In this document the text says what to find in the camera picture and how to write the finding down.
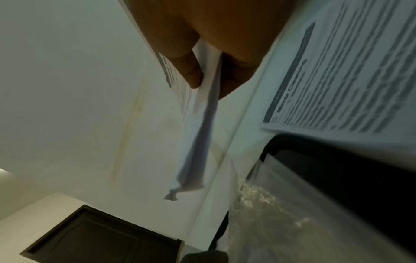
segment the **paper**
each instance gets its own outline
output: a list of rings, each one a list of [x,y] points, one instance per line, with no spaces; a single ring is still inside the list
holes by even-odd
[[[203,188],[205,163],[220,92],[221,52],[201,41],[198,45],[199,52],[195,52],[195,55],[197,58],[206,57],[205,63],[199,61],[205,69],[204,79],[191,96],[185,114],[177,182],[165,197],[166,200],[177,200],[178,192]]]
[[[261,127],[349,143],[415,143],[415,1],[332,1],[298,47]]]

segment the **clear plastic bag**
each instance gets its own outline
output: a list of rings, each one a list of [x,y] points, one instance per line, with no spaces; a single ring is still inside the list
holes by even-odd
[[[415,262],[272,156],[258,161],[236,192],[230,263]]]

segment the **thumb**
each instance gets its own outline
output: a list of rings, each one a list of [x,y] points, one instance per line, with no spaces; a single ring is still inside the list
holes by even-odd
[[[175,66],[182,77],[188,82],[191,88],[198,88],[202,82],[201,67],[191,50],[184,56],[177,58],[167,57],[169,61]]]

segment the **plastic bag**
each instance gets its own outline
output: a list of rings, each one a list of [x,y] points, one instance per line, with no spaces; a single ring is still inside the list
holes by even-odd
[[[415,262],[272,156],[256,163],[229,212],[230,263]]]

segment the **hand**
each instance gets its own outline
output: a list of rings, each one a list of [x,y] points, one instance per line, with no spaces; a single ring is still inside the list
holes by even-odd
[[[222,251],[209,250],[196,254],[188,254],[180,263],[228,263],[228,255]]]
[[[202,81],[192,51],[198,39],[224,53],[220,98],[253,76],[295,4],[295,0],[129,0],[149,44],[192,88]]]

